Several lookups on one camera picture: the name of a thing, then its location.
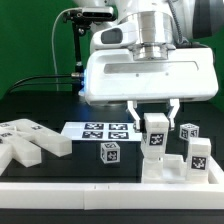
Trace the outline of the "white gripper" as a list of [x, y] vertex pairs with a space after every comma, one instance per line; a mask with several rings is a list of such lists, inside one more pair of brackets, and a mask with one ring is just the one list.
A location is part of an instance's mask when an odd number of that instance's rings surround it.
[[203, 101], [216, 95], [213, 52], [209, 48], [173, 48], [166, 60], [136, 61], [130, 50], [136, 40], [137, 27], [132, 22], [93, 35], [84, 73], [85, 99], [90, 104], [128, 101], [127, 112], [138, 133], [143, 131], [143, 120], [136, 112], [137, 102], [170, 99], [167, 118], [173, 131], [179, 100]]

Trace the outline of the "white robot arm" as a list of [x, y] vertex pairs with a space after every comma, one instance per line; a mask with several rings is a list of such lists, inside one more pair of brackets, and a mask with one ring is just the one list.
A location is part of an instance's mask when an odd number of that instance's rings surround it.
[[74, 2], [93, 23], [84, 73], [88, 103], [125, 102], [141, 132], [139, 103], [167, 103], [173, 123], [181, 102], [216, 95], [213, 51], [196, 40], [224, 27], [224, 0]]

